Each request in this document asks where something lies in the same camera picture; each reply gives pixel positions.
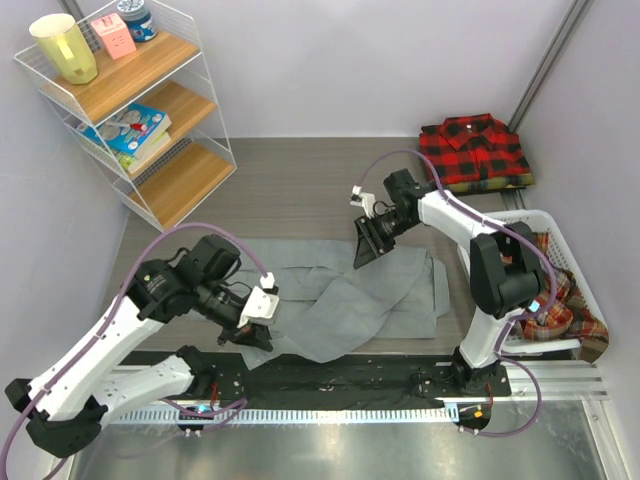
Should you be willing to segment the grey long sleeve shirt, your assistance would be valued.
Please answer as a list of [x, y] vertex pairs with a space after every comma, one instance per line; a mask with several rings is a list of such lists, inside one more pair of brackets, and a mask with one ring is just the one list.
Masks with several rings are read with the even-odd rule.
[[283, 354], [326, 363], [373, 338], [431, 339], [450, 309], [446, 267], [424, 248], [397, 247], [354, 269], [355, 248], [345, 241], [246, 243], [274, 274], [280, 298], [272, 351], [240, 349], [248, 369]]

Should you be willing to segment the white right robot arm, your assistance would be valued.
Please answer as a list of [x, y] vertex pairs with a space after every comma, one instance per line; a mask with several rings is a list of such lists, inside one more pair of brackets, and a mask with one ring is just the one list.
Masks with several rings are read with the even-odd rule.
[[352, 188], [350, 203], [363, 209], [354, 221], [359, 269], [389, 253], [395, 239], [417, 225], [437, 228], [468, 254], [469, 286], [476, 305], [469, 331], [452, 355], [451, 380], [457, 391], [472, 395], [500, 365], [499, 352], [508, 323], [538, 297], [545, 286], [541, 254], [523, 222], [504, 224], [459, 202], [448, 191], [420, 186], [403, 169], [384, 181], [392, 204], [382, 213], [362, 187]]

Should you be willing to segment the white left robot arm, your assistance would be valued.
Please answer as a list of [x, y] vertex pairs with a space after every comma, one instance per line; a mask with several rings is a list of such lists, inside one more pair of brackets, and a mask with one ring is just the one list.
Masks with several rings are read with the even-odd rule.
[[35, 446], [59, 459], [90, 445], [114, 419], [150, 402], [205, 397], [215, 367], [194, 346], [183, 346], [143, 371], [107, 380], [135, 347], [173, 319], [192, 311], [219, 325], [219, 341], [269, 351], [277, 308], [273, 273], [240, 296], [229, 279], [241, 257], [255, 255], [227, 235], [206, 235], [168, 259], [136, 262], [105, 315], [52, 367], [33, 379], [14, 379], [5, 394]]

